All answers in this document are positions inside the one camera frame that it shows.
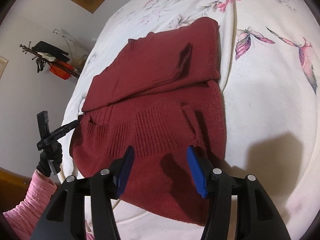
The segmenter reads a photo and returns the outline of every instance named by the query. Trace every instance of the metal screw head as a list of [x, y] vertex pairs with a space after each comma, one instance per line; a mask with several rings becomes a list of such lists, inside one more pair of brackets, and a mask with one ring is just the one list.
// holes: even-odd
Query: metal screw head
[[103, 170], [100, 171], [101, 175], [108, 175], [109, 173], [110, 173], [109, 169], [103, 169]]
[[67, 181], [67, 182], [73, 182], [75, 179], [76, 179], [76, 177], [73, 176], [73, 175], [71, 175], [71, 176], [69, 176], [69, 177], [66, 178], [66, 181]]
[[220, 170], [220, 169], [218, 169], [218, 168], [215, 168], [215, 169], [213, 169], [212, 172], [213, 172], [214, 174], [216, 174], [216, 175], [219, 175], [219, 174], [222, 173], [222, 170]]
[[248, 175], [248, 180], [255, 181], [257, 178], [254, 175]]

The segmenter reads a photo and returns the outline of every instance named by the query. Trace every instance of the pink sleeve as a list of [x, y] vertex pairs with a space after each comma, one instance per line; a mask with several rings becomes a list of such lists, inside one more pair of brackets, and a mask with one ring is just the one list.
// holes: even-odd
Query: pink sleeve
[[94, 240], [93, 235], [89, 234], [88, 232], [86, 234], [87, 234], [87, 240]]
[[25, 200], [14, 209], [3, 213], [13, 230], [31, 236], [56, 189], [57, 186], [52, 180], [45, 181], [35, 171]]

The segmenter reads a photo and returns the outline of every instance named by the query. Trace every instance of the bed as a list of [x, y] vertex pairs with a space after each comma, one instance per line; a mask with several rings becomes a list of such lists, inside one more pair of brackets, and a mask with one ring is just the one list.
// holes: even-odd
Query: bed
[[[112, 63], [129, 38], [187, 26], [200, 17], [215, 19], [220, 26], [219, 86], [227, 124], [222, 168], [232, 176], [256, 175], [292, 240], [299, 240], [320, 209], [320, 27], [303, 0], [130, 1], [101, 32], [63, 124], [81, 114], [92, 78]], [[71, 136], [60, 140], [61, 182], [71, 174], [83, 178], [69, 156]], [[90, 199], [85, 201], [86, 228], [91, 231]], [[200, 226], [159, 217], [123, 201], [113, 205], [124, 240], [201, 237]], [[235, 230], [232, 217], [230, 228]]]

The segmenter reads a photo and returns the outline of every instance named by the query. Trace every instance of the butterfly print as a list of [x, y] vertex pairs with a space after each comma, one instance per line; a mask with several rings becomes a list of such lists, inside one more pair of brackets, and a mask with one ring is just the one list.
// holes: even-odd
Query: butterfly print
[[312, 62], [310, 60], [310, 58], [312, 57], [313, 54], [313, 50], [312, 50], [312, 45], [311, 43], [307, 43], [307, 40], [305, 38], [303, 38], [304, 40], [304, 44], [297, 44], [294, 43], [292, 41], [289, 41], [281, 36], [279, 36], [278, 34], [276, 34], [275, 32], [273, 32], [272, 30], [270, 30], [268, 27], [266, 27], [273, 35], [275, 35], [276, 37], [278, 37], [279, 39], [281, 39], [281, 41], [285, 42], [286, 44], [296, 47], [298, 49], [299, 52], [299, 60], [300, 60], [300, 65], [302, 67], [302, 70], [304, 72], [304, 75], [306, 76], [309, 84], [311, 85], [313, 91], [316, 94], [318, 85], [317, 85], [317, 80], [315, 77], [315, 74], [313, 72], [313, 65]]
[[259, 41], [274, 44], [275, 42], [264, 37], [261, 33], [255, 32], [249, 26], [248, 29], [237, 29], [238, 42], [236, 44], [236, 60], [240, 58], [244, 53], [248, 51], [251, 46], [251, 36], [255, 37]]

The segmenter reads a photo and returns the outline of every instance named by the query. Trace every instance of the gray object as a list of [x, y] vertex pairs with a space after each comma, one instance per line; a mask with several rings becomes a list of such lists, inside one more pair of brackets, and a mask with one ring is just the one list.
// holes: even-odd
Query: gray object
[[256, 177], [254, 175], [248, 175], [248, 180], [255, 181]]
[[56, 172], [56, 169], [54, 168], [53, 166], [53, 160], [48, 160], [48, 164], [49, 164], [49, 167], [50, 167], [50, 170], [51, 170], [51, 173], [52, 175], [57, 175], [57, 172]]
[[103, 170], [100, 171], [101, 175], [108, 175], [109, 173], [110, 173], [109, 169], [103, 169]]
[[220, 170], [220, 169], [218, 169], [218, 168], [215, 168], [215, 169], [213, 169], [212, 172], [213, 172], [214, 174], [216, 174], [216, 175], [219, 175], [219, 174], [222, 173], [222, 170]]
[[75, 178], [76, 178], [75, 176], [71, 175], [71, 176], [66, 178], [66, 181], [67, 182], [73, 182], [75, 180]]

